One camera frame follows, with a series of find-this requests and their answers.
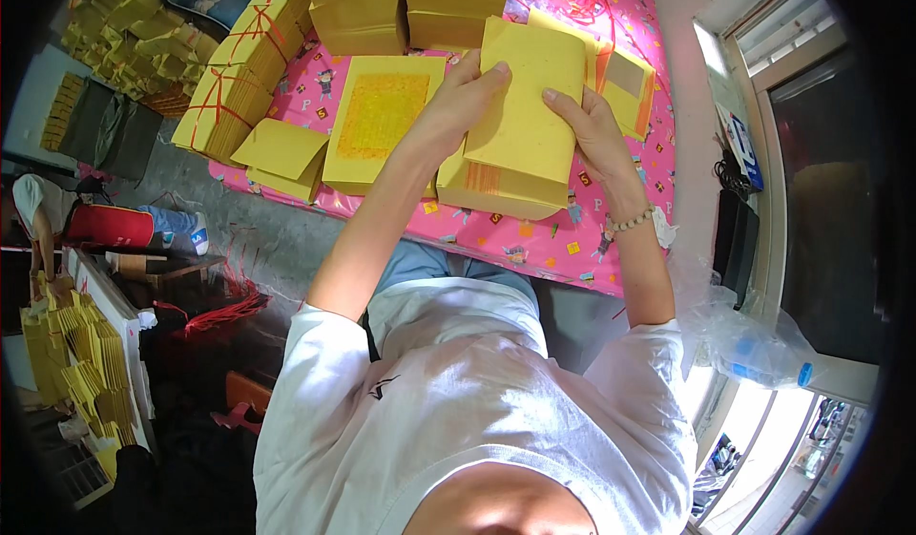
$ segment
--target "sneaker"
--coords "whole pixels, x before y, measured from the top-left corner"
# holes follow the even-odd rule
[[[207,220],[202,212],[197,211],[196,214],[197,226],[190,234],[190,242],[194,243],[194,250],[197,251],[197,254],[203,255],[207,254],[207,249],[210,248],[210,240],[207,238]]]

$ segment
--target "pink table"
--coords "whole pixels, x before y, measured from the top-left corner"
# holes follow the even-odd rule
[[[519,1],[507,2],[504,17],[527,22],[527,9]],[[664,209],[670,221],[674,199],[674,113],[664,47],[654,15],[655,3],[652,0],[608,2],[616,43],[647,60],[658,71],[646,143],[630,137],[626,141],[646,184],[648,198]],[[547,0],[529,3],[552,12]],[[609,38],[610,20],[605,14],[598,16],[590,27],[578,26]],[[411,49],[409,53],[448,56],[451,62],[447,66],[449,68],[460,59],[460,56],[435,50]],[[313,30],[278,83],[268,117],[330,133],[349,64],[348,56],[331,56]],[[584,169],[580,160],[572,163],[569,188],[575,195],[575,201],[567,210],[561,210],[548,219],[519,220],[424,199],[414,211],[406,237],[440,246],[452,253],[467,254],[510,267],[527,275],[622,296],[616,247],[613,243],[610,246],[603,243],[604,195],[587,176],[580,177]],[[301,199],[249,182],[243,169],[211,161],[210,173],[231,189],[342,219],[353,216],[363,200],[362,197],[341,195],[322,185],[315,203],[309,205]]]

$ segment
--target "yellow square pattern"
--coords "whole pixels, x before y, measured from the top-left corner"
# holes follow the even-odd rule
[[[360,74],[343,120],[337,153],[386,159],[426,105],[429,75]]]

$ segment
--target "white t-shirt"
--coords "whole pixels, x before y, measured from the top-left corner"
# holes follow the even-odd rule
[[[36,235],[32,221],[35,220],[35,211],[39,205],[44,207],[48,215],[52,233],[57,234],[63,231],[64,222],[76,199],[77,195],[73,191],[65,191],[47,179],[31,173],[23,175],[13,183],[13,202],[23,224],[26,225],[26,231],[33,239]]]
[[[255,454],[259,533],[400,535],[423,497],[478,462],[568,487],[598,532],[680,533],[693,428],[677,401],[676,321],[638,326],[583,377],[547,359],[530,300],[470,278],[376,295],[365,331],[314,307],[292,319]]]

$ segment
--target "jeans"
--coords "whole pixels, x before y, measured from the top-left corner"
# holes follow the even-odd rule
[[[136,209],[153,215],[154,232],[191,234],[197,230],[197,215],[180,210],[161,209],[152,205],[140,205]]]
[[[440,248],[401,239],[395,246],[395,252],[388,259],[382,277],[378,280],[375,294],[405,280],[451,277],[445,256],[445,251]],[[488,280],[517,289],[531,300],[534,310],[538,310],[538,297],[535,296],[528,277],[469,256],[463,258],[462,277]]]

